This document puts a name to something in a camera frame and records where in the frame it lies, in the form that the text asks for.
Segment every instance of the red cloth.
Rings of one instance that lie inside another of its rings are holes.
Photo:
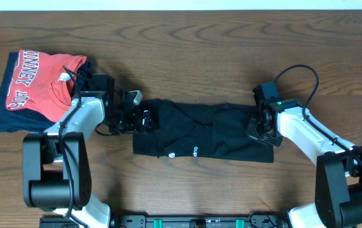
[[[20,50],[6,98],[6,109],[29,108],[57,122],[71,107],[74,82],[67,79],[63,66],[77,72],[86,56],[49,55]]]

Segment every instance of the wall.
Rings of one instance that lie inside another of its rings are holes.
[[[20,10],[362,10],[362,0],[0,0]]]

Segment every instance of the wooden tabletop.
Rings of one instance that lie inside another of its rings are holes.
[[[145,98],[255,105],[252,88],[313,66],[313,115],[362,145],[362,11],[0,12],[0,83],[8,53],[83,54]],[[303,101],[306,69],[278,82]],[[22,198],[25,132],[0,133],[0,227],[38,227]],[[131,136],[87,142],[93,191],[117,213],[241,215],[314,201],[316,168],[288,139],[274,163],[133,155]]]

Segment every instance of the folded cloth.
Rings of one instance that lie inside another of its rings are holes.
[[[42,113],[51,121],[59,121],[71,106],[70,93],[74,86],[63,66],[77,72],[85,61],[85,56],[20,50],[6,97],[6,109],[27,108]]]
[[[16,132],[19,130],[43,132],[52,126],[54,122],[48,120],[38,111],[30,109],[8,111],[4,105],[18,57],[17,52],[9,53],[8,63],[0,87],[0,132]]]
[[[166,100],[143,101],[159,129],[133,135],[133,152],[138,155],[194,156],[227,160],[273,162],[272,145],[246,136],[255,106],[179,104]]]

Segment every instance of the black cloth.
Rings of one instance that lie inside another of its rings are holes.
[[[0,87],[0,132],[42,132],[55,124],[38,111],[23,109],[8,111],[6,109],[6,95],[9,91],[10,80],[13,77],[18,53],[9,53],[8,64],[3,75]]]
[[[133,135],[133,151],[148,156],[197,156],[252,162],[273,162],[272,145],[245,134],[255,106],[180,104],[167,100],[143,101],[159,128]]]

